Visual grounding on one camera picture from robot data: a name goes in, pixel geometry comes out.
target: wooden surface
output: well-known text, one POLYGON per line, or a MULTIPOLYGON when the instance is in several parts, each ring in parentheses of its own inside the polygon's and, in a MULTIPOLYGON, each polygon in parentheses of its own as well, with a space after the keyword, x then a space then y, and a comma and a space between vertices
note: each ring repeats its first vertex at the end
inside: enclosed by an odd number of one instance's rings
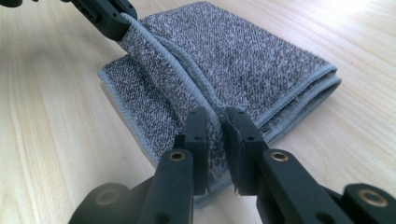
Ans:
MULTIPOLYGON (((142 18, 190 2, 132 3, 142 18)), ((330 189, 365 182, 396 196, 396 1, 213 2, 339 68, 339 89, 273 147, 330 189)), ((0 223, 66 223, 93 188, 153 174, 96 75, 124 54, 72 4, 0 8, 0 223)), ((260 218, 230 187, 194 223, 260 218)))

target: brass insert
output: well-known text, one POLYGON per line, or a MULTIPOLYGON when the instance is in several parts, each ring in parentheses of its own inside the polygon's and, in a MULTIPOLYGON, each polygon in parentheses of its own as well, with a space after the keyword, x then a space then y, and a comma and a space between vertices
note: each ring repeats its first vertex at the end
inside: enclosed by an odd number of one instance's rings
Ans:
POLYGON ((289 159, 288 155, 283 152, 273 152, 271 153, 271 158, 274 161, 287 161, 289 159))
POLYGON ((388 206, 388 201, 379 193, 371 189, 360 189, 358 190, 358 195, 366 203, 376 207, 386 207, 388 206))
POLYGON ((185 158, 186 158, 186 155, 184 155, 184 153, 179 152, 179 151, 172 152, 169 155, 169 160, 171 160, 171 161, 183 161, 185 158))

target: screw hole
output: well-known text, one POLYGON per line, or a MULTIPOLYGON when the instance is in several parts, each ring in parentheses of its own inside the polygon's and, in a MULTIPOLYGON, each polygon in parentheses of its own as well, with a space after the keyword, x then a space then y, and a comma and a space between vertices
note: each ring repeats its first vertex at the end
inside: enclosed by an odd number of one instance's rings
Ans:
POLYGON ((155 215, 155 223, 156 224, 167 224, 170 223, 171 216, 166 213, 158 213, 155 215))
POLYGON ((370 189, 360 189, 358 191, 359 197, 363 199, 366 203, 376 206, 376 207, 386 207, 388 206, 388 201, 383 196, 377 192, 370 189))
POLYGON ((120 197, 115 189, 104 189, 96 196, 96 203, 104 206, 113 204, 120 197))
POLYGON ((317 213, 317 219, 323 224, 334 224, 334 218, 327 213, 319 212, 317 213))
POLYGON ((181 153, 179 151, 173 152, 169 155, 169 159, 171 161, 183 161, 184 158, 186 158, 186 156, 184 155, 184 153, 181 153))
POLYGON ((272 159, 275 161, 287 161, 289 159, 288 155, 282 152, 273 152, 271 154, 272 159))

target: black plastic part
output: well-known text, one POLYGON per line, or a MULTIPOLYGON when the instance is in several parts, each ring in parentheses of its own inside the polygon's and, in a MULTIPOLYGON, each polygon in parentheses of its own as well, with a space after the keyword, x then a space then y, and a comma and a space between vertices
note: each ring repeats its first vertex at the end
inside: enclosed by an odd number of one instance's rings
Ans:
POLYGON ((396 200, 370 185, 346 186, 341 205, 355 223, 396 223, 396 200))
POLYGON ((22 0, 0 0, 0 5, 3 7, 19 7, 22 5, 22 0))
POLYGON ((208 179, 208 141, 204 107, 191 110, 187 116, 184 148, 193 156, 194 195, 203 195, 206 193, 208 179))
POLYGON ((352 223, 289 152, 279 149, 264 151, 261 169, 285 223, 352 223))
POLYGON ((192 154, 184 149, 163 153, 137 223, 192 223, 192 195, 192 154))
POLYGON ((256 207, 260 218, 262 219, 262 223, 285 223, 285 219, 283 218, 282 213, 280 212, 280 209, 276 203, 266 201, 261 197, 257 197, 256 207))
POLYGON ((184 139, 186 136, 184 134, 177 134, 175 136, 175 141, 172 148, 184 148, 184 139))
POLYGON ((121 16, 137 19, 136 10, 127 0, 71 0, 75 7, 106 37, 120 41, 130 23, 121 16))
POLYGON ((119 224, 137 223, 142 210, 143 202, 145 201, 146 195, 149 191, 151 180, 152 177, 130 190, 128 195, 128 203, 120 213, 119 224))
POLYGON ((343 196, 342 196, 341 194, 339 194, 339 193, 337 193, 337 192, 331 190, 331 189, 328 189, 328 188, 326 188, 326 187, 323 187, 323 188, 324 188, 324 190, 326 190, 326 192, 329 194, 329 196, 332 198, 332 200, 333 200, 338 206, 341 206, 341 198, 342 198, 343 196))
POLYGON ((243 110, 228 107, 225 115, 224 147, 233 184, 240 195, 257 195, 260 178, 257 162, 268 146, 243 110))
POLYGON ((129 190, 120 184, 105 184, 91 191, 70 219, 70 224, 116 224, 128 203, 129 190))

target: gray towel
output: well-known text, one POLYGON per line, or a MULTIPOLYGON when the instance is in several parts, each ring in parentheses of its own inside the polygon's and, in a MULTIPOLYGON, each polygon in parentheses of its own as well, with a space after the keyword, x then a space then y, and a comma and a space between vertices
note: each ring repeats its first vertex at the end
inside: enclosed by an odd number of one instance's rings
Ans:
POLYGON ((189 110, 209 117, 212 192, 230 183, 222 148, 225 106, 251 116, 271 144, 340 84, 336 68, 209 3, 136 21, 120 45, 128 54, 99 72, 140 146, 155 164, 184 132, 189 110))

